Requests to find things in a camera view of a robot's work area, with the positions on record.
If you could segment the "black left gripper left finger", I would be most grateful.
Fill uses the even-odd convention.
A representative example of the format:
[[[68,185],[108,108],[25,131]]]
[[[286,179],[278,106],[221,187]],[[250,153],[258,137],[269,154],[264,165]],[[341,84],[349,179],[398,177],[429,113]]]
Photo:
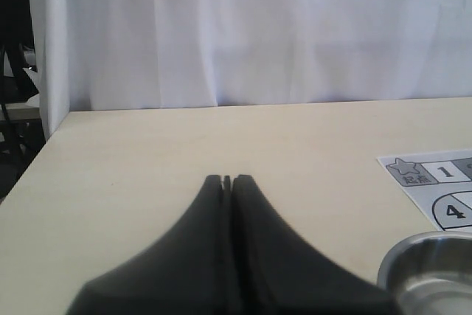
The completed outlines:
[[[235,314],[230,187],[227,176],[207,176],[158,241],[87,282],[68,314]]]

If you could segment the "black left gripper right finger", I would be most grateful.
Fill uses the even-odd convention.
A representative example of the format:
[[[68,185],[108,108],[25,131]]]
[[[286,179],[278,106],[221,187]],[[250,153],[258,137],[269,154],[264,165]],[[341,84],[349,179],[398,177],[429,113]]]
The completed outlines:
[[[245,314],[400,314],[394,297],[305,241],[250,175],[233,181],[231,231]]]

